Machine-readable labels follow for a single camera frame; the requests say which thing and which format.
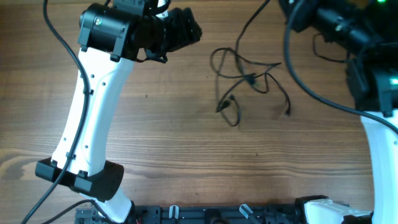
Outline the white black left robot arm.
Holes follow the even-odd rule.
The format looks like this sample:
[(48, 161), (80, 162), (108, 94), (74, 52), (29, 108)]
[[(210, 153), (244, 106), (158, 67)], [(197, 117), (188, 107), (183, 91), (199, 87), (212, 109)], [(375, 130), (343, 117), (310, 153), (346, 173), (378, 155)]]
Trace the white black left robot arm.
[(39, 161), (37, 177), (83, 195), (106, 223), (133, 223), (135, 205), (124, 194), (122, 165), (106, 159), (106, 141), (121, 90), (144, 49), (146, 60), (198, 42), (201, 28), (190, 8), (168, 1), (107, 1), (80, 16), (78, 79), (62, 138)]

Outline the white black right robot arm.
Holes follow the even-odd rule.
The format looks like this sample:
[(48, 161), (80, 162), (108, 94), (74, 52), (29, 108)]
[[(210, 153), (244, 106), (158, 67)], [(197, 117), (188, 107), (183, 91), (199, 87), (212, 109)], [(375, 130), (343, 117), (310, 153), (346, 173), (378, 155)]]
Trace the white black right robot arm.
[[(374, 208), (353, 209), (327, 198), (301, 199), (305, 223), (397, 222), (397, 2), (280, 1), (286, 16), (283, 51), (296, 84), (315, 100), (356, 114), (368, 139), (373, 170)], [(342, 46), (346, 82), (354, 99), (349, 108), (321, 97), (304, 84), (290, 59), (290, 33), (308, 27)]]

